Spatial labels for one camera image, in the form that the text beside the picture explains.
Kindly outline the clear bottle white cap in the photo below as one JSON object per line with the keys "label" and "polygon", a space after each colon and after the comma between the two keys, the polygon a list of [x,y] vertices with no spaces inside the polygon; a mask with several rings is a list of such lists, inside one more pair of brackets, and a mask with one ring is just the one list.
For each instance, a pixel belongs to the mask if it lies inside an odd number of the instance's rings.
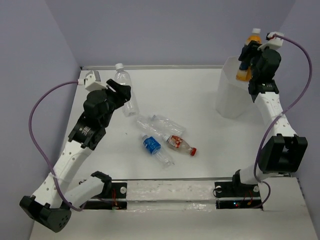
{"label": "clear bottle white cap", "polygon": [[125,67],[122,63],[117,63],[115,65],[115,81],[125,86],[125,96],[130,99],[124,104],[122,111],[125,117],[136,116],[140,113],[138,102],[133,90],[133,83],[130,77],[130,74],[125,70]]}

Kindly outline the orange juice bottle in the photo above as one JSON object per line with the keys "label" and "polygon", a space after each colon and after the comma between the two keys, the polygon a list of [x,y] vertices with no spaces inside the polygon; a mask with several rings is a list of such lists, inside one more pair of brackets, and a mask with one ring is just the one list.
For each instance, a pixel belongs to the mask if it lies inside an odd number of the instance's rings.
{"label": "orange juice bottle", "polygon": [[250,68],[251,59],[258,51],[258,47],[262,44],[260,37],[261,29],[253,28],[251,35],[247,38],[238,58],[240,61],[239,68],[236,73],[236,79],[243,82],[248,82],[247,74]]}

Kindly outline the clear crushed bottle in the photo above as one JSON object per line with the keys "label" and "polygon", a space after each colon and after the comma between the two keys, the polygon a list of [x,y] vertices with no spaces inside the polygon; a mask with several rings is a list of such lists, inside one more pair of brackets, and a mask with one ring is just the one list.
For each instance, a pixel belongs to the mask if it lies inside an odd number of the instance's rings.
{"label": "clear crushed bottle", "polygon": [[143,115],[136,116],[135,124],[139,130],[150,136],[162,138],[165,135],[163,131],[161,131],[158,127],[152,124],[151,121]]}

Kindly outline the clear long bottle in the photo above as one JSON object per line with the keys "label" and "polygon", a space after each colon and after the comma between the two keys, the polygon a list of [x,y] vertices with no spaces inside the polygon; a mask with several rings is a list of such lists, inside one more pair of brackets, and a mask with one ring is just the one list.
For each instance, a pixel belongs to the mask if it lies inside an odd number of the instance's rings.
{"label": "clear long bottle", "polygon": [[171,131],[172,133],[175,133],[176,135],[183,135],[186,131],[186,128],[175,121],[169,119],[168,117],[165,117],[163,115],[155,114],[151,117],[151,120],[157,124],[159,127],[162,127],[163,129],[167,131]]}

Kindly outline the blue label water bottle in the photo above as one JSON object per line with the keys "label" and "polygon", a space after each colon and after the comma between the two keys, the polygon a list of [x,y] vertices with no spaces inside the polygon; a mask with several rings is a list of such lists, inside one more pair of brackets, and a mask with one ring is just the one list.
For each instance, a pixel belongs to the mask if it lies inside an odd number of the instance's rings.
{"label": "blue label water bottle", "polygon": [[153,136],[143,133],[141,141],[148,154],[155,158],[163,168],[168,168],[175,164],[173,158]]}

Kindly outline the red cap tea bottle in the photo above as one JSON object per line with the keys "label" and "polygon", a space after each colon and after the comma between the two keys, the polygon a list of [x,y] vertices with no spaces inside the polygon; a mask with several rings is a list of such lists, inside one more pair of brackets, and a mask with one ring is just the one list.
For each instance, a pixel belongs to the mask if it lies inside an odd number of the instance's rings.
{"label": "red cap tea bottle", "polygon": [[197,152],[195,147],[190,146],[184,139],[177,135],[164,135],[162,137],[167,147],[179,152],[181,154],[186,154],[194,156]]}

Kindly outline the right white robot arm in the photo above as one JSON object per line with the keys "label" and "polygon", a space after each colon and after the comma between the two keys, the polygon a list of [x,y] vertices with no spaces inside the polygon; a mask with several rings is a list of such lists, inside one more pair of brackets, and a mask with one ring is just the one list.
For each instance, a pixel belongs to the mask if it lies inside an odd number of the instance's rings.
{"label": "right white robot arm", "polygon": [[230,190],[242,196],[249,186],[269,177],[295,173],[306,152],[308,141],[291,127],[280,102],[274,80],[281,55],[271,47],[252,40],[242,48],[242,65],[250,68],[248,93],[261,113],[266,132],[253,165],[235,172]]}

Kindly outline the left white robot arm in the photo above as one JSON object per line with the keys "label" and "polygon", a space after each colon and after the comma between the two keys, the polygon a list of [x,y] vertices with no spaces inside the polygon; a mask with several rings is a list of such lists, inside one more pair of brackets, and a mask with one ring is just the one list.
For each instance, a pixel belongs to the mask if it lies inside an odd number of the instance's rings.
{"label": "left white robot arm", "polygon": [[83,82],[88,91],[83,112],[68,135],[65,147],[55,164],[47,156],[50,173],[30,196],[20,200],[26,214],[50,229],[60,232],[71,218],[72,211],[81,212],[91,198],[104,198],[112,190],[112,178],[100,171],[68,190],[81,165],[96,149],[106,134],[115,110],[131,99],[131,87],[112,79],[102,84],[96,80]]}

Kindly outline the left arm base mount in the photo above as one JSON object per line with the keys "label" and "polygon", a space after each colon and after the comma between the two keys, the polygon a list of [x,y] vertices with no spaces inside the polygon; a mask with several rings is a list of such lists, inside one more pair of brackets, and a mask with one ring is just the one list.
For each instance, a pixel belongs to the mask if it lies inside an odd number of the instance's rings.
{"label": "left arm base mount", "polygon": [[127,209],[128,183],[124,181],[113,181],[108,192],[90,199],[85,210],[126,210]]}

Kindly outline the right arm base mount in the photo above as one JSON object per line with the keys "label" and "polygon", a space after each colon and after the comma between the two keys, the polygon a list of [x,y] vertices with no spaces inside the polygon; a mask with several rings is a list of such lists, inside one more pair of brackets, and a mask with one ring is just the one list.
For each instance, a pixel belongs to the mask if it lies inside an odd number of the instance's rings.
{"label": "right arm base mount", "polygon": [[218,210],[263,209],[258,184],[242,184],[238,176],[215,182],[212,194]]}

